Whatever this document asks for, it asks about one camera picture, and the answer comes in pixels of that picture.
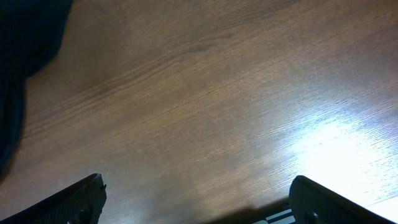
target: brown wooden tabletop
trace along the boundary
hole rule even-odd
[[[100,223],[201,223],[306,175],[398,196],[398,1],[77,0],[27,82],[6,218],[92,174]]]

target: dark blue cloth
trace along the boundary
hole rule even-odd
[[[0,175],[17,148],[25,79],[58,52],[72,0],[0,0]]]

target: black object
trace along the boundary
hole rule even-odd
[[[25,79],[58,52],[72,0],[0,0],[0,175],[21,135]]]
[[[298,224],[393,223],[304,176],[293,180],[289,200]]]
[[[105,188],[101,175],[91,174],[0,224],[98,223],[106,201]]]

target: dark garment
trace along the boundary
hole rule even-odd
[[[58,52],[72,0],[0,0],[0,175],[24,118],[25,79]]]

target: wood grain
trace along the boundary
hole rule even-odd
[[[296,175],[398,196],[395,0],[80,0],[27,82],[6,218],[98,172],[100,223],[201,223]]]

